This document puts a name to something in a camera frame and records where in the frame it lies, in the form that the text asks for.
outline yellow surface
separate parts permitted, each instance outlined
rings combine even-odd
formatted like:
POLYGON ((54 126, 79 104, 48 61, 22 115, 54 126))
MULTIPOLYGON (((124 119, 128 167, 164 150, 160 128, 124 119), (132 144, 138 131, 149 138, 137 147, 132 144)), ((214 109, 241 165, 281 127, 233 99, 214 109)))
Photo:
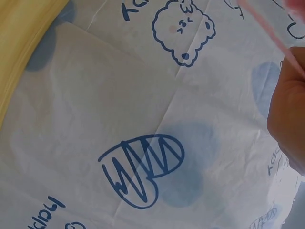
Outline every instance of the yellow surface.
POLYGON ((0 128, 33 51, 68 0, 0 0, 0 128))

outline human hand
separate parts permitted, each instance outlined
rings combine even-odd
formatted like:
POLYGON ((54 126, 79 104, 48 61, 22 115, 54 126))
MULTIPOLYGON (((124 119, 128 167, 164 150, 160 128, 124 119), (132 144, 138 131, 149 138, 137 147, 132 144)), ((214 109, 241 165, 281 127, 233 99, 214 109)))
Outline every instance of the human hand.
MULTIPOLYGON (((291 52, 305 69, 305 47, 293 47, 291 52)), ((290 166, 305 175, 305 79, 287 59, 272 96, 267 127, 290 166)))

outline pink straw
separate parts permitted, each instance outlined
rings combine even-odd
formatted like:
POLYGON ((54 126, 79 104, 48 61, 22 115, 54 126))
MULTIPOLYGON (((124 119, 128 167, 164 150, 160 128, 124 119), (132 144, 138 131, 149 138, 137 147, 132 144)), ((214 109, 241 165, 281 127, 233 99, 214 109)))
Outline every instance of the pink straw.
POLYGON ((291 63, 291 65, 303 76, 305 79, 305 72, 303 68, 300 66, 299 62, 296 60, 295 56, 291 53, 291 51, 286 48, 284 43, 277 37, 275 34, 273 27, 264 19, 264 17, 259 14, 253 6, 251 6, 247 0, 237 0, 238 4, 245 8, 254 19, 261 25, 261 27, 265 30, 265 32, 269 35, 269 37, 274 41, 277 47, 284 53, 287 60, 291 63))

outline light blue polka dot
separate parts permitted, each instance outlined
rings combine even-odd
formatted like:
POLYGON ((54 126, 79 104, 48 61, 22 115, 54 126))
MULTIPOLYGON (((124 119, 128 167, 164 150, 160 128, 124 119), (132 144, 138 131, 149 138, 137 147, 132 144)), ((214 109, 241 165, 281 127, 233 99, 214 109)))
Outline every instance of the light blue polka dot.
POLYGON ((264 62, 252 70, 252 92, 259 112, 268 117, 272 94, 280 75, 280 68, 274 62, 264 62))
POLYGON ((197 122, 175 124, 158 132, 177 138, 185 150, 180 167, 156 179, 160 196, 171 207, 190 206, 204 192, 203 171, 216 161, 219 140, 211 126, 197 122))
POLYGON ((73 22, 75 19, 75 7, 72 1, 69 1, 66 7, 59 14, 58 18, 48 28, 43 38, 37 45, 29 62, 27 63, 26 70, 35 72, 43 69, 50 61, 55 52, 56 47, 56 26, 62 24, 64 21, 73 22))

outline blue outline drawing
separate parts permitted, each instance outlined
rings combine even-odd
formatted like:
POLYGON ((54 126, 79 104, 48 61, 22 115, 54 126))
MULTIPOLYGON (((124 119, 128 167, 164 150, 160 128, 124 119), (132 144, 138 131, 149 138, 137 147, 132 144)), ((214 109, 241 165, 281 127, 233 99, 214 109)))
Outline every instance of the blue outline drawing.
POLYGON ((65 229, 86 229, 86 227, 82 223, 73 222, 73 223, 66 223, 65 229))
MULTIPOLYGON (((275 5, 277 5, 278 7, 280 7, 281 9, 285 10, 285 8, 280 4, 278 3, 276 0, 271 0, 275 5)), ((287 26, 287 31, 289 33, 290 36, 292 36, 293 38, 297 39, 297 40, 301 40, 303 38, 305 38, 305 34, 303 36, 297 36, 297 35, 294 35, 292 32, 291 32, 291 29, 296 25, 296 21, 291 17, 290 14, 288 14, 288 17, 290 18, 290 20, 292 21, 292 23, 290 23, 288 26, 287 26)))
POLYGON ((130 167, 132 168, 132 173, 133 175, 130 176, 128 172, 125 170, 125 168, 120 164, 119 160, 115 157, 111 158, 111 161, 117 171, 117 175, 119 177, 120 182, 114 182, 106 168, 105 164, 102 164, 102 169, 107 177, 110 185, 112 186, 113 190, 121 197, 122 200, 124 200, 127 204, 130 206, 137 208, 137 209, 147 209, 153 206, 159 196, 159 189, 154 181, 154 179, 163 177, 165 175, 168 175, 175 171, 183 162, 184 160, 184 148, 181 144, 180 141, 178 141, 176 138, 169 136, 169 135, 164 135, 164 134, 155 134, 155 135, 146 135, 146 136, 140 136, 136 137, 134 139, 128 140, 128 141, 122 141, 118 145, 112 147, 111 149, 107 150, 104 154, 102 154, 98 162, 101 162, 107 155, 110 155, 111 152, 115 151, 116 149, 121 148, 124 152, 124 155, 126 159, 129 162, 130 167), (161 152, 161 155, 158 155, 156 151, 153 149, 153 147, 150 145, 148 139, 157 139, 158 141, 158 146, 159 150, 161 152), (142 146, 142 151, 141 153, 144 153, 144 156, 139 156, 137 152, 131 147, 131 143, 139 141, 141 146, 142 146), (177 153, 169 144, 168 142, 171 142, 172 144, 174 143, 176 146, 179 147, 180 153, 177 153), (167 153, 171 153, 172 156, 174 156, 178 164, 174 166, 173 168, 169 168, 168 166, 168 161, 167 161, 167 156, 165 149, 167 149, 167 153), (153 165, 151 160, 154 160, 157 164, 157 166, 161 169, 161 173, 156 174, 155 171, 153 170, 153 165), (138 166, 140 166, 145 174, 147 175, 146 180, 149 181, 155 191, 155 198, 152 203, 148 203, 148 197, 146 195, 145 187, 143 182, 141 181, 141 178, 139 176, 139 173, 137 171, 137 167, 134 164, 134 161, 139 163, 138 166), (137 185, 132 181, 132 178, 135 177, 137 185), (142 202, 146 204, 146 206, 138 206, 131 201, 129 201, 125 196, 128 195, 128 190, 127 190, 127 185, 125 183, 125 180, 128 181, 130 186, 134 189, 134 191, 137 193, 137 195, 140 197, 142 202))
MULTIPOLYGON (((156 12, 155 18, 154 18, 153 21, 152 21, 153 37, 154 37, 154 39, 155 39, 158 43, 161 44, 161 46, 163 47, 164 50, 166 50, 166 51, 168 51, 168 52, 170 52, 170 53, 172 54, 172 58, 176 61, 176 63, 177 63, 179 66, 185 66, 185 67, 188 67, 188 68, 189 68, 189 67, 192 67, 192 66, 194 65, 195 61, 196 61, 197 58, 198 58, 198 52, 203 48, 203 46, 206 45, 206 44, 208 43, 209 40, 211 40, 211 39, 213 39, 213 38, 215 37, 215 35, 216 35, 215 23, 214 23, 214 21, 213 21, 208 15, 204 14, 197 6, 193 3, 192 0, 190 0, 191 4, 188 5, 190 8, 186 7, 186 9, 183 9, 183 8, 182 8, 182 4, 180 4, 180 10, 181 10, 184 14, 187 14, 187 13, 192 14, 192 13, 193 13, 193 7, 194 7, 196 10, 198 10, 203 16, 207 17, 207 19, 212 23, 212 25, 213 25, 213 30, 214 30, 213 35, 211 35, 211 36, 206 36, 205 41, 203 41, 203 42, 201 43, 200 47, 199 47, 198 49, 195 49, 195 53, 196 53, 196 54, 195 54, 195 57, 192 59, 192 62, 191 62, 190 64, 184 63, 183 61, 180 62, 180 61, 178 60, 178 58, 175 56, 175 50, 174 50, 174 49, 169 49, 169 48, 166 47, 166 45, 164 44, 164 42, 161 41, 161 40, 157 37, 157 30, 155 29, 155 23, 158 21, 159 14, 160 14, 161 12, 163 12, 164 10, 167 10, 167 9, 168 9, 168 6, 169 6, 171 3, 173 3, 173 2, 178 3, 179 0, 170 0, 170 1, 168 1, 168 2, 166 3, 166 5, 165 5, 163 8, 159 9, 159 10, 156 12)), ((188 59, 189 59, 189 55, 188 55, 187 53, 184 53, 183 55, 184 55, 183 58, 184 58, 185 60, 188 60, 188 59)))
POLYGON ((244 20, 244 13, 243 13, 243 10, 242 8, 240 7, 240 5, 238 3, 236 3, 237 6, 234 6, 232 3, 231 3, 231 0, 223 0, 224 3, 229 7, 231 8, 232 10, 239 10, 240 11, 240 14, 239 16, 241 16, 244 20))
POLYGON ((274 226, 275 220, 278 218, 282 207, 274 204, 272 209, 267 214, 257 218, 249 227, 249 229, 271 229, 274 226))

